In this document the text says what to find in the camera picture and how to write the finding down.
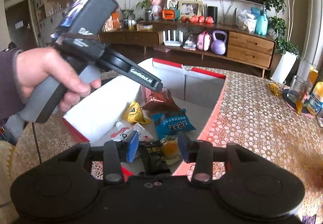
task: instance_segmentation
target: blue snack bag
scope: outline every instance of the blue snack bag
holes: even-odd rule
[[[178,131],[196,130],[186,116],[186,109],[151,115],[155,122],[158,139],[162,140],[166,135],[175,135]]]

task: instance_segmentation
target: white planter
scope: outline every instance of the white planter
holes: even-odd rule
[[[280,59],[280,62],[278,63],[278,66],[271,79],[275,82],[283,84],[295,63],[296,58],[297,56],[295,54],[286,52],[286,54],[284,54]]]

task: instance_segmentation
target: wooden floor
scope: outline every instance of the wooden floor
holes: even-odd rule
[[[143,47],[140,46],[111,45],[111,48],[124,55],[125,57],[129,58],[135,63],[139,63],[145,59],[155,57],[187,66],[221,68],[259,77],[261,77],[262,73],[262,69],[260,68],[206,55],[204,56],[204,59],[201,60],[200,55],[174,50],[168,53],[164,53],[148,47],[146,50],[146,54],[144,54]],[[264,77],[269,79],[269,75],[270,71],[266,70]]]

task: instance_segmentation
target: white bottle cap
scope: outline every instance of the white bottle cap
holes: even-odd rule
[[[122,124],[121,122],[117,122],[116,127],[117,127],[117,130],[120,131],[122,128],[124,128],[126,126],[124,124]]]

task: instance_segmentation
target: black snack package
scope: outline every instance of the black snack package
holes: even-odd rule
[[[171,173],[165,162],[162,145],[159,140],[154,142],[140,141],[138,150],[145,167],[145,175],[154,176]]]

